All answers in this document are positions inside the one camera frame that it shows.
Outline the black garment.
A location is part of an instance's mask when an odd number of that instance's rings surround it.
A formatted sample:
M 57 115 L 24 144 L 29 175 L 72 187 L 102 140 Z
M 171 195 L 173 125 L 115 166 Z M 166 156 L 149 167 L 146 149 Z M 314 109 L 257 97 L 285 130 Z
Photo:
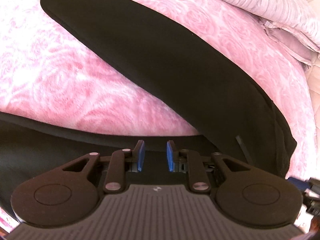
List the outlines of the black garment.
M 1 111 L 1 207 L 22 182 L 89 151 L 108 152 L 138 139 L 150 151 L 178 146 L 220 150 L 286 176 L 296 141 L 264 90 L 239 66 L 164 15 L 132 0 L 40 0 L 42 10 L 76 40 L 196 129 L 206 145 L 156 135 L 104 140 Z

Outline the pink floral blanket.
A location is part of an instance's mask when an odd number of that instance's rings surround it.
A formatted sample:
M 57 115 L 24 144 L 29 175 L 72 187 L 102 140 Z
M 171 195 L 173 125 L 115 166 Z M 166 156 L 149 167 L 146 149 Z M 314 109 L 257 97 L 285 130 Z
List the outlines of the pink floral blanket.
M 297 141 L 288 175 L 319 177 L 303 66 L 266 35 L 258 18 L 222 0 L 135 1 L 185 25 L 253 77 Z M 166 104 L 54 22 L 40 0 L 1 0 L 1 111 L 99 140 L 109 134 L 156 135 L 195 146 L 207 143 Z

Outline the mauve pillowcase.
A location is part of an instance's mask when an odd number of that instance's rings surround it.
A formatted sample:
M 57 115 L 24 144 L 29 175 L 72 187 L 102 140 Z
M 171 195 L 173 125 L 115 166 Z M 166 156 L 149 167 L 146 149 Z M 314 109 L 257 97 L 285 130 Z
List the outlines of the mauve pillowcase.
M 281 45 L 292 57 L 307 65 L 307 68 L 319 67 L 319 48 L 312 45 L 302 34 L 297 31 L 291 33 L 287 28 L 278 28 L 267 19 L 260 18 L 267 36 Z

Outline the striped lilac folded quilt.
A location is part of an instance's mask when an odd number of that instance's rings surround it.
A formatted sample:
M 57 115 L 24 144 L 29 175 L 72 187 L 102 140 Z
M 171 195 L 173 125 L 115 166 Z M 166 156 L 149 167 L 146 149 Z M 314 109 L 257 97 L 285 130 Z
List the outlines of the striped lilac folded quilt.
M 223 0 L 260 16 L 319 52 L 319 17 L 306 0 Z

